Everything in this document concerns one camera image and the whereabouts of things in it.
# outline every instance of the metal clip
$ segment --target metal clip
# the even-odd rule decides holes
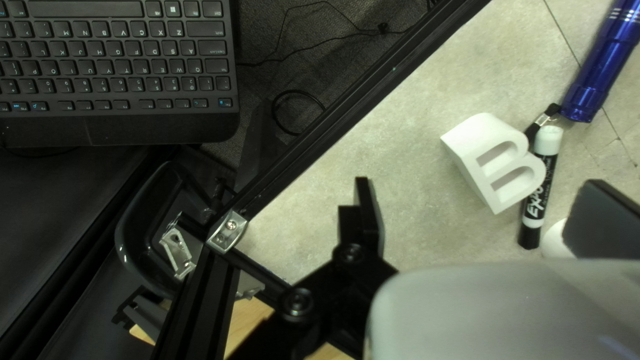
[[[164,247],[169,261],[175,270],[175,277],[178,280],[183,280],[188,273],[192,272],[196,265],[191,261],[191,253],[189,247],[187,247],[182,233],[175,228],[167,230],[162,238],[160,244]]]
[[[248,221],[231,210],[213,226],[214,231],[207,239],[207,245],[224,254],[240,240]]]

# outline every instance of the function key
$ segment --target function key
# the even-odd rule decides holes
[[[191,107],[191,101],[189,99],[176,99],[175,107],[178,109],[186,109]]]
[[[74,102],[73,101],[58,101],[58,109],[63,110],[63,111],[67,111],[67,110],[73,110],[74,108]]]
[[[91,105],[91,101],[76,101],[76,108],[78,110],[93,110],[93,106]]]
[[[29,111],[29,104],[24,101],[15,101],[11,103],[14,111]]]
[[[200,9],[198,8],[198,1],[185,1],[182,3],[184,7],[184,16],[186,17],[200,17]]]
[[[222,2],[202,1],[202,15],[204,17],[222,17]]]
[[[162,6],[160,1],[146,1],[148,17],[162,17]]]
[[[27,10],[22,1],[8,1],[9,13],[13,17],[27,17]]]
[[[178,1],[165,1],[164,13],[167,17],[180,17],[180,3]]]
[[[49,111],[49,105],[45,101],[35,101],[31,103],[33,111]]]
[[[233,102],[227,97],[222,97],[218,99],[218,106],[221,108],[230,108],[233,106]]]
[[[153,100],[138,100],[138,106],[141,109],[153,109],[153,108],[155,108]]]
[[[194,108],[208,108],[209,102],[207,99],[193,99],[193,107]]]
[[[33,23],[33,28],[36,35],[41,38],[53,37],[53,34],[51,33],[51,24],[49,24],[48,21],[36,21]]]
[[[74,21],[71,26],[74,29],[74,34],[79,38],[91,37],[91,31],[89,30],[89,23],[86,21]]]
[[[129,109],[129,101],[126,100],[114,100],[113,108],[118,110],[128,110]]]

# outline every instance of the gray floor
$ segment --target gray floor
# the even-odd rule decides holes
[[[286,9],[313,1],[240,1],[241,55],[238,63],[257,63],[276,46]],[[381,22],[390,31],[402,31],[418,21],[427,10],[426,0],[332,1],[361,29],[376,29]],[[292,10],[287,17],[278,52],[282,58],[291,51],[323,40],[358,32],[339,13],[326,4]],[[336,40],[291,56],[282,63],[260,67],[238,67],[241,124],[236,135],[222,143],[209,143],[202,150],[225,165],[237,168],[251,113],[265,98],[284,90],[300,89],[316,96],[325,106],[355,82],[400,35],[353,37]],[[293,99],[278,112],[290,129],[302,130],[320,111],[308,100]],[[292,136],[279,133],[288,143]]]
[[[493,215],[440,136],[489,112],[524,130],[570,86],[609,0],[493,0],[250,223],[238,247],[296,282],[329,260],[337,206],[372,179],[400,270],[540,258],[516,244],[519,209]],[[543,226],[567,216],[582,183],[605,179],[640,201],[640,50],[592,124],[566,128]]]

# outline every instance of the tile floor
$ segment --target tile floor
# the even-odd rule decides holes
[[[372,179],[400,270],[537,259],[515,242],[520,214],[493,215],[440,136],[481,112],[525,129],[561,101],[609,0],[493,0],[250,223],[238,247],[289,282],[329,260],[337,206],[353,178]],[[564,123],[547,223],[564,218],[581,184],[605,179],[640,201],[640,50],[590,125]]]

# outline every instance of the black cable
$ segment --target black cable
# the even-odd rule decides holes
[[[287,54],[285,57],[283,57],[281,59],[269,59],[269,57],[271,55],[274,55],[275,53],[278,52],[278,47],[280,46],[280,40],[282,39],[282,32],[284,31],[284,24],[286,23],[289,11],[291,11],[293,9],[297,9],[297,8],[304,8],[304,7],[307,7],[307,6],[312,6],[312,5],[315,5],[315,4],[327,4],[327,5],[331,6],[336,12],[338,12],[345,19],[347,19],[347,21],[349,21],[349,23],[351,25],[353,25],[353,27],[356,28],[358,31],[375,31],[376,33],[353,33],[353,34],[346,35],[346,36],[343,36],[343,37],[330,38],[330,39],[324,40],[322,42],[319,42],[316,45],[313,45],[313,46],[310,46],[310,47],[304,47],[302,49],[294,50],[294,51],[292,51],[291,53]],[[278,34],[278,40],[276,41],[276,47],[274,48],[274,50],[270,54],[265,56],[264,59],[262,59],[262,61],[259,61],[257,63],[236,63],[236,66],[258,67],[258,66],[261,66],[261,65],[263,65],[265,63],[268,63],[268,62],[283,62],[286,59],[288,59],[291,55],[299,53],[301,51],[311,50],[311,49],[313,49],[315,47],[318,47],[318,46],[323,45],[323,44],[325,44],[327,42],[330,42],[330,41],[344,40],[346,38],[355,37],[355,36],[359,36],[359,35],[365,35],[365,36],[368,36],[368,37],[376,37],[376,36],[386,35],[386,34],[404,34],[407,31],[409,31],[413,27],[413,25],[409,26],[408,28],[406,28],[406,29],[404,29],[402,31],[387,31],[387,27],[388,27],[388,24],[386,22],[383,22],[381,24],[378,24],[378,28],[377,29],[361,29],[353,21],[351,21],[351,19],[349,19],[347,17],[347,15],[342,13],[340,10],[338,10],[334,5],[332,5],[328,1],[316,1],[316,2],[310,3],[310,4],[293,6],[291,8],[288,8],[287,11],[285,12],[284,18],[282,19],[282,24],[280,25],[280,33]]]
[[[278,100],[280,100],[283,96],[285,95],[289,95],[289,94],[300,94],[300,95],[304,95],[306,97],[308,97],[309,99],[312,99],[313,101],[316,102],[316,104],[318,104],[318,106],[320,106],[320,108],[322,109],[322,111],[325,111],[326,108],[324,107],[324,105],[322,104],[322,102],[320,102],[320,100],[318,100],[317,97],[311,95],[310,93],[303,91],[303,90],[296,90],[296,89],[292,89],[292,90],[285,90],[281,93],[279,93],[278,95],[276,95],[276,97],[273,99],[273,101],[271,101],[271,117],[273,118],[273,121],[276,122],[276,125],[285,133],[289,134],[289,135],[293,135],[293,136],[298,136],[302,133],[297,133],[295,131],[291,131],[289,129],[287,129],[286,127],[284,127],[284,125],[282,125],[282,123],[278,120],[278,117],[276,116],[276,111],[277,109],[277,103]]]

